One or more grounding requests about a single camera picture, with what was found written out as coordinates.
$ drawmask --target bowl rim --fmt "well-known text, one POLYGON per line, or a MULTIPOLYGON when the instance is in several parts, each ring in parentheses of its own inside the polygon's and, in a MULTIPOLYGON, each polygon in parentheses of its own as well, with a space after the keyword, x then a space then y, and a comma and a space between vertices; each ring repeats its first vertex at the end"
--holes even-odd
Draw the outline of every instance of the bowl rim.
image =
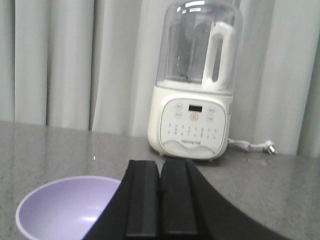
POLYGON ((36 192, 50 186, 50 185, 53 185, 53 184, 57 184, 57 183, 61 183, 61 182, 65 182, 65 181, 69 181, 69 180, 80 180, 80 179, 99 179, 99 180, 108 180, 108 181, 111 181, 111 182, 114 182, 114 183, 118 183, 120 184, 120 180, 118 179, 114 179, 114 178, 111 178, 111 177, 107 177, 107 176, 97 176, 97 175, 79 175, 79 176, 69 176, 69 177, 65 177, 65 178, 61 178, 61 179, 57 179, 57 180, 53 180, 53 181, 50 181, 48 183, 45 183, 39 187, 37 187, 36 189, 32 190, 30 193, 28 193, 22 200, 21 202, 19 203, 17 209, 16 209, 16 212, 15 212, 15 223, 19 229, 19 231, 23 234, 24 237, 26 238, 29 238, 30 240, 41 240, 41 239, 38 239, 38 238, 35 238, 34 236, 32 236, 22 225, 21 221, 20 221, 20 211, 21 211, 21 208, 23 206, 23 204, 26 202, 26 200, 28 198, 30 198, 33 194, 35 194, 36 192))

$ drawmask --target digital display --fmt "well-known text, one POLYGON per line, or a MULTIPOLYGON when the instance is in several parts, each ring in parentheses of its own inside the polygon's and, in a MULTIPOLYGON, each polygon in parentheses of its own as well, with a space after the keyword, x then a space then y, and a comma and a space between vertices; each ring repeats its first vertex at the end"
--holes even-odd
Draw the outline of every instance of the digital display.
POLYGON ((202 106, 189 105, 189 111, 202 112, 202 106))

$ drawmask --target brand logo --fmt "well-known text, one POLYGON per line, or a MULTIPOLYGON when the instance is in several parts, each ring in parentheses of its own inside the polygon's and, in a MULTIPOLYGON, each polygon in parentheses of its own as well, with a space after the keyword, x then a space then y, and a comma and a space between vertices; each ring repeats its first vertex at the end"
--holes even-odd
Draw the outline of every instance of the brand logo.
POLYGON ((190 145, 201 145, 201 141, 193 141, 193 140, 187 140, 187 139, 182 139, 181 143, 190 144, 190 145))

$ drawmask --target control panel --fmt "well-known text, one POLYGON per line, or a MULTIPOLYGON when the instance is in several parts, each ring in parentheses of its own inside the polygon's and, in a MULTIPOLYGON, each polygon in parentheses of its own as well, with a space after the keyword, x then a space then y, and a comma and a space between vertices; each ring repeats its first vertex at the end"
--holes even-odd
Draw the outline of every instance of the control panel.
POLYGON ((196 154, 212 154, 223 144, 225 127, 226 112, 218 103, 178 98, 163 108, 160 140, 172 153, 193 150, 196 154))

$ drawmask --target clear plastic pitcher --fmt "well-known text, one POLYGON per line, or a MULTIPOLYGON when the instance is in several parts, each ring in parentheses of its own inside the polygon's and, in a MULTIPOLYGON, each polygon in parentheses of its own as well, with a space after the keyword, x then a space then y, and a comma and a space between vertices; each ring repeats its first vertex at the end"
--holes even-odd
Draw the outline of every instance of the clear plastic pitcher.
POLYGON ((171 5, 156 85, 232 95, 241 28, 241 14, 231 4, 198 0, 171 5))

